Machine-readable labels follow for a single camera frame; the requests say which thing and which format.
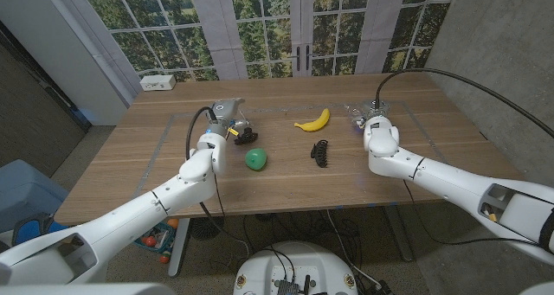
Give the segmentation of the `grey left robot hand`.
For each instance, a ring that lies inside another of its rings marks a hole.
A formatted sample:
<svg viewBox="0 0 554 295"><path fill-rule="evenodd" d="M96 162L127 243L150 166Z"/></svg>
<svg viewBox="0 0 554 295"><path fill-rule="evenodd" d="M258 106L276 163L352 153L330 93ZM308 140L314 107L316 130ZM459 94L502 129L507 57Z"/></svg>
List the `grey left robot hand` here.
<svg viewBox="0 0 554 295"><path fill-rule="evenodd" d="M206 130L207 133L215 133L225 137L228 134L229 128L233 128L236 131L242 131L246 127L250 127L249 121L241 113L240 117L236 115L240 111L239 106L243 104L245 99L233 98L233 99L220 99L216 101L211 110L215 115L215 118L209 118L209 126Z"/></svg>

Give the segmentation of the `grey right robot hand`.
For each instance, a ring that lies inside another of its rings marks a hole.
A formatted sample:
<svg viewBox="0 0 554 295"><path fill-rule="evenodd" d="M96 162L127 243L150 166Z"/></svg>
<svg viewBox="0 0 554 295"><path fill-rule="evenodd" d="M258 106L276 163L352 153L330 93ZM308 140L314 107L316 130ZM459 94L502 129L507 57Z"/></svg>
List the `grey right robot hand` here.
<svg viewBox="0 0 554 295"><path fill-rule="evenodd" d="M374 117L387 117L389 115L390 106L384 101L376 102L375 100L366 100L361 103L358 108L358 116L356 121L359 125L364 124Z"/></svg>

